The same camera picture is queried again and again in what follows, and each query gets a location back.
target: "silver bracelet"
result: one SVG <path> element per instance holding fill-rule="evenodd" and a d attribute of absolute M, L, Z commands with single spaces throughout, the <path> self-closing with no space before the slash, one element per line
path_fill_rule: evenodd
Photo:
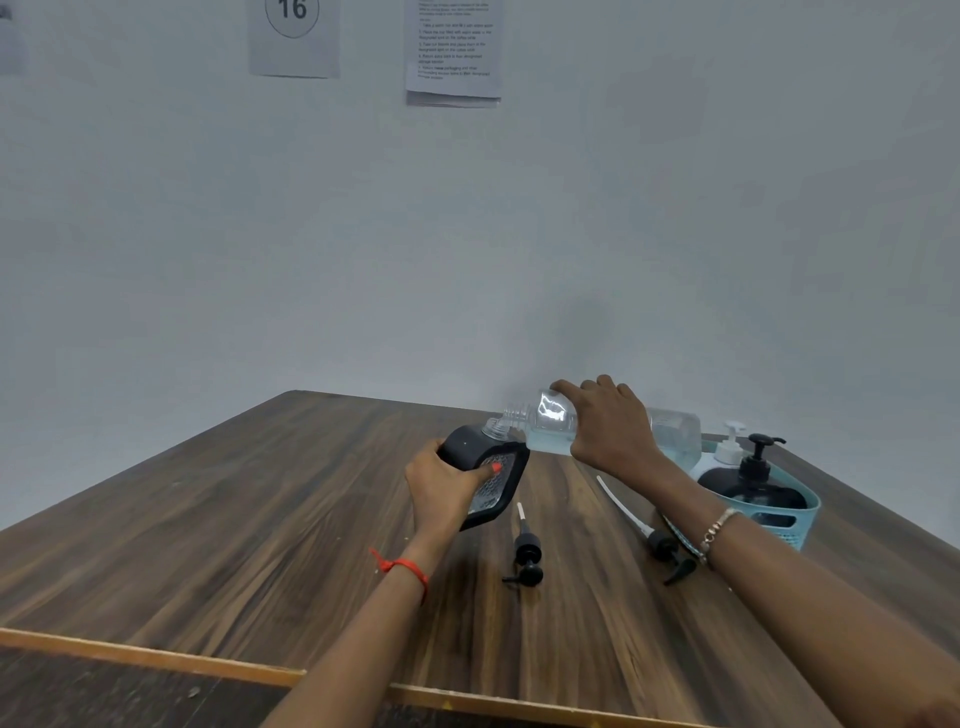
<path fill-rule="evenodd" d="M 739 511 L 736 508 L 728 508 L 723 512 L 723 516 L 714 521 L 713 525 L 707 529 L 704 540 L 700 542 L 700 562 L 702 564 L 707 563 L 707 554 L 710 553 L 710 547 L 713 546 L 713 540 L 717 537 L 717 533 L 734 513 L 739 513 Z"/>

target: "blue plastic basket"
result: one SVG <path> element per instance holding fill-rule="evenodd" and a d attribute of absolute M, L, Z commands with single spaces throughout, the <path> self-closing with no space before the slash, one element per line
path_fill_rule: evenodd
<path fill-rule="evenodd" d="M 717 444 L 712 440 L 703 441 L 704 452 L 714 452 L 716 451 L 716 448 Z M 813 526 L 813 520 L 817 517 L 817 512 L 820 510 L 820 497 L 803 485 L 803 483 L 793 475 L 785 470 L 782 470 L 781 468 L 778 468 L 773 463 L 770 464 L 770 477 L 773 480 L 776 480 L 778 483 L 785 485 L 788 488 L 793 488 L 795 491 L 800 493 L 806 499 L 806 502 L 810 504 L 810 507 L 803 510 L 797 508 L 774 508 L 767 505 L 744 503 L 741 500 L 734 500 L 733 498 L 728 498 L 725 496 L 717 497 L 727 503 L 731 508 L 735 508 L 740 513 L 747 516 L 747 518 L 753 519 L 754 521 L 759 521 L 761 523 L 763 521 L 763 516 L 793 518 L 793 525 L 763 525 L 763 527 L 775 536 L 782 538 L 799 551 L 804 547 L 806 535 L 810 532 L 810 528 Z M 700 549 L 692 544 L 684 536 L 684 534 L 682 534 L 665 516 L 663 517 L 663 520 L 666 521 L 666 524 L 670 526 L 670 529 L 674 532 L 674 535 L 680 539 L 680 541 L 684 544 L 684 546 L 687 547 L 687 549 L 689 549 L 691 553 L 693 553 L 695 556 L 700 556 Z"/>

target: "white pump head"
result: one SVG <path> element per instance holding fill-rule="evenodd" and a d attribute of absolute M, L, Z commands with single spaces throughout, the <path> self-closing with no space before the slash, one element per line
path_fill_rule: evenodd
<path fill-rule="evenodd" d="M 743 448 L 736 442 L 736 436 L 747 429 L 743 423 L 727 420 L 724 427 L 729 431 L 727 439 L 717 445 L 717 450 L 713 454 L 716 460 L 724 465 L 739 465 L 743 459 Z"/>

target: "hand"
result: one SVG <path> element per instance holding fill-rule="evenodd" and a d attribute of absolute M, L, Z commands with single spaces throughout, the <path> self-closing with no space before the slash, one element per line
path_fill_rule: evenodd
<path fill-rule="evenodd" d="M 440 561 L 467 517 L 473 494 L 502 467 L 490 463 L 475 471 L 458 471 L 437 455 L 443 442 L 428 442 L 404 471 L 414 501 L 416 535 L 411 546 L 427 551 L 420 559 L 428 565 Z M 435 567 L 436 563 L 432 563 L 430 569 Z"/>
<path fill-rule="evenodd" d="M 561 379 L 550 389 L 576 407 L 577 437 L 570 454 L 577 460 L 624 482 L 669 463 L 654 442 L 647 408 L 626 384 L 614 385 L 601 375 L 579 387 Z"/>

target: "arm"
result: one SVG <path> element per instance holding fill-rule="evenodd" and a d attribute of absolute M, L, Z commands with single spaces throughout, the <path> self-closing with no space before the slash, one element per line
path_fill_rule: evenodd
<path fill-rule="evenodd" d="M 429 578 L 467 516 L 476 489 L 498 464 L 461 473 L 437 456 L 432 441 L 407 466 L 416 535 L 403 551 Z M 396 566 L 384 577 L 347 629 L 307 671 L 261 728 L 366 728 L 373 724 L 413 628 L 423 585 Z"/>
<path fill-rule="evenodd" d="M 577 409 L 574 457 L 619 478 L 699 543 L 726 506 L 660 453 L 630 388 L 609 376 L 553 388 Z M 926 725 L 924 711 L 960 702 L 960 664 L 750 519 L 727 521 L 709 560 L 848 728 Z"/>

